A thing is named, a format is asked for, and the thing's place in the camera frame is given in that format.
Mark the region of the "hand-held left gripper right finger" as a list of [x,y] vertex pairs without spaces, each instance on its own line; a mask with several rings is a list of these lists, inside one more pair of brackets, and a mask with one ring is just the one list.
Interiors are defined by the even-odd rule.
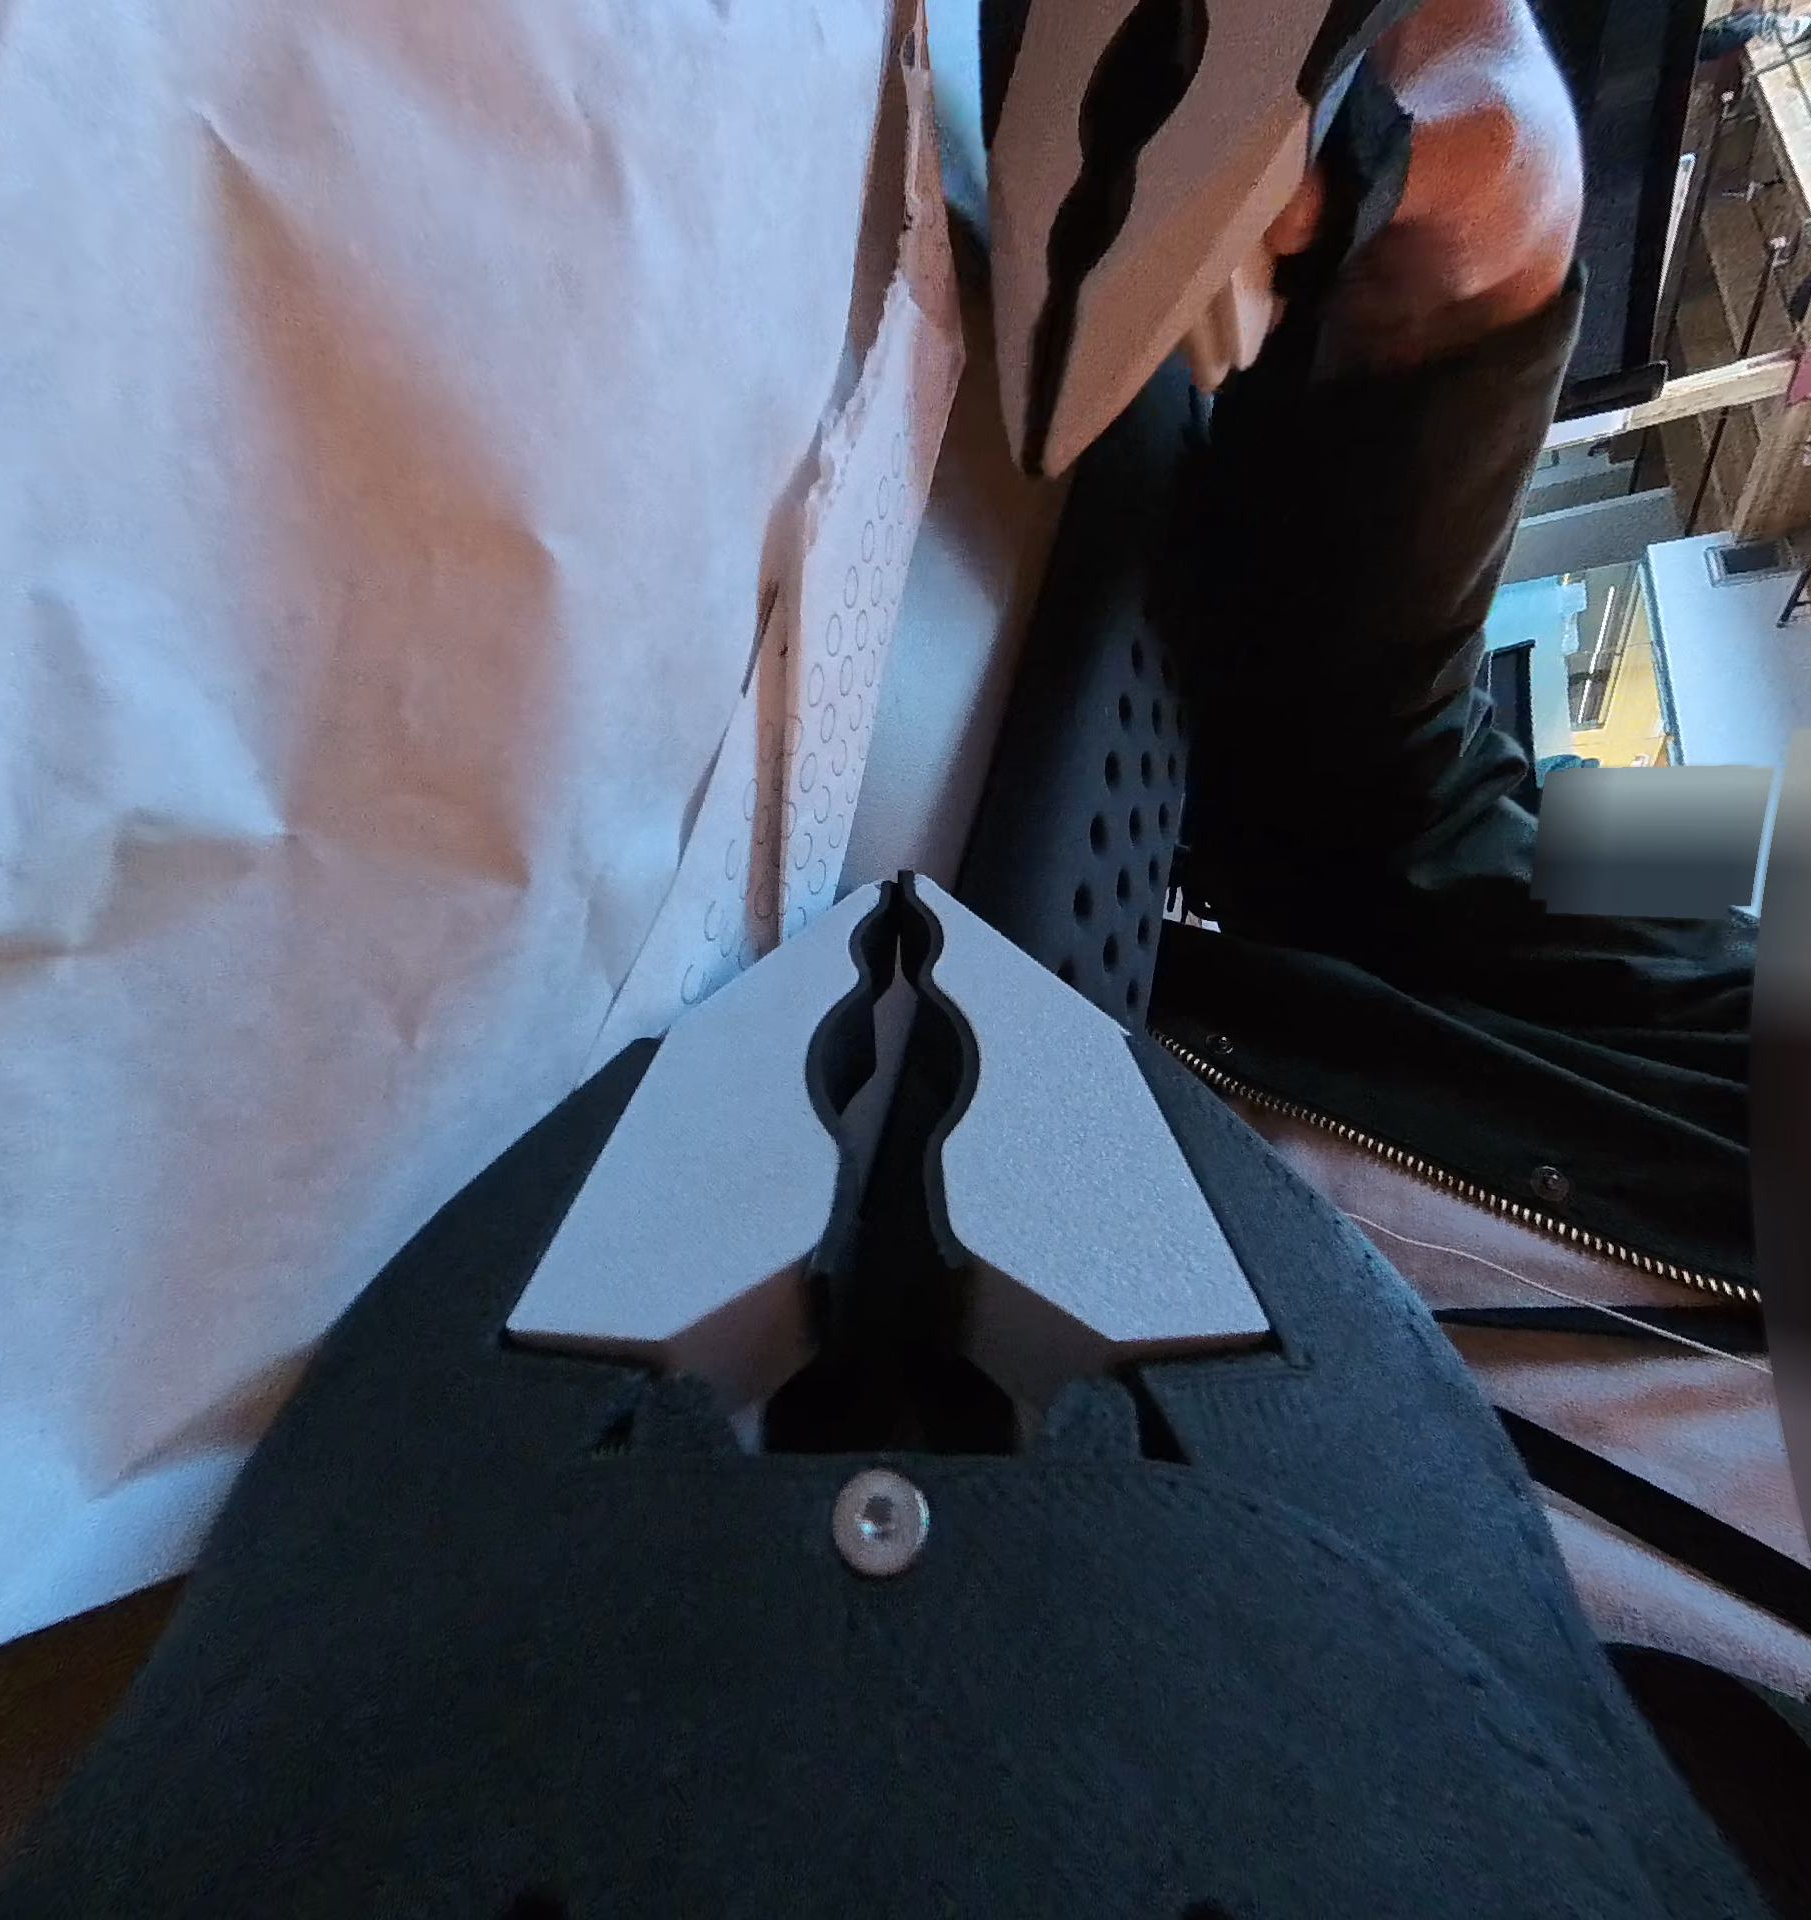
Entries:
[[926,1010],[960,1044],[928,1212],[968,1276],[964,1352],[1030,1415],[1122,1368],[1232,1357],[1272,1326],[1128,1031],[924,875]]

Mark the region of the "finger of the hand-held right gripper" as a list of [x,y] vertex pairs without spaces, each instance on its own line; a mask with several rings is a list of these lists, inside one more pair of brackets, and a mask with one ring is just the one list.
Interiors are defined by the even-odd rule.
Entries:
[[[1056,427],[1070,467],[1170,359],[1306,175],[1304,53],[1326,4],[1130,2],[1082,113],[1054,227],[1104,240],[1078,288]],[[1058,475],[1064,467],[1024,467]]]
[[1002,414],[1020,467],[1068,467],[1056,418],[1078,288],[1106,241],[1054,227],[1084,175],[1082,113],[1130,2],[988,4],[988,222]]

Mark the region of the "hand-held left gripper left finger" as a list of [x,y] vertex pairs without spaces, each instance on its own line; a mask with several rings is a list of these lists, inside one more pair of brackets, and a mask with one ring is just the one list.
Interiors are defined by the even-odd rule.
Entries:
[[898,1073],[898,910],[894,879],[858,887],[674,1024],[508,1315],[516,1348],[700,1380],[766,1450]]

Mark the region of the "large white paper bag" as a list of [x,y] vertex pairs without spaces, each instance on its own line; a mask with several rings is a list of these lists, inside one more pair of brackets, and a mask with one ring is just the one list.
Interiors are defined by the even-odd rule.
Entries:
[[840,889],[964,361],[922,4],[0,4],[0,1646]]

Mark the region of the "person's right hand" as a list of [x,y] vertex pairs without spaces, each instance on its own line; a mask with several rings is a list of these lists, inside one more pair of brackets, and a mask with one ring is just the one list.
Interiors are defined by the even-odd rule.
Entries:
[[1342,372],[1434,361],[1552,306],[1584,213],[1572,94],[1530,4],[1424,2],[1376,53],[1412,143],[1398,209],[1328,299]]

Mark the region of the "person's dark zip jacket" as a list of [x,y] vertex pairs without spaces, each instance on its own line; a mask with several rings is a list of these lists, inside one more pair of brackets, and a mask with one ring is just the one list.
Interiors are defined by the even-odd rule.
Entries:
[[1728,881],[1708,918],[1558,914],[1534,897],[1518,746],[1466,711],[1406,754],[1318,738],[1196,769],[1160,1026],[1226,1042],[1270,1102],[1374,1141],[1518,1223],[1758,1298],[1750,995],[1768,780],[1674,828]]

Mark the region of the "person's light grey clothing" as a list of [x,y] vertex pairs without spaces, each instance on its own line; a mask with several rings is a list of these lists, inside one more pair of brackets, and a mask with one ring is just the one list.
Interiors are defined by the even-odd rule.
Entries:
[[[1264,1133],[1398,1266],[1432,1307],[1600,1306],[1606,1336],[1454,1326],[1494,1404],[1644,1477],[1811,1567],[1770,1361],[1706,1355],[1624,1326],[1714,1298],[1536,1231],[1324,1125],[1234,1097]],[[1811,1702],[1811,1634],[1644,1543],[1626,1523],[1544,1492],[1550,1525],[1600,1637],[1640,1643]]]

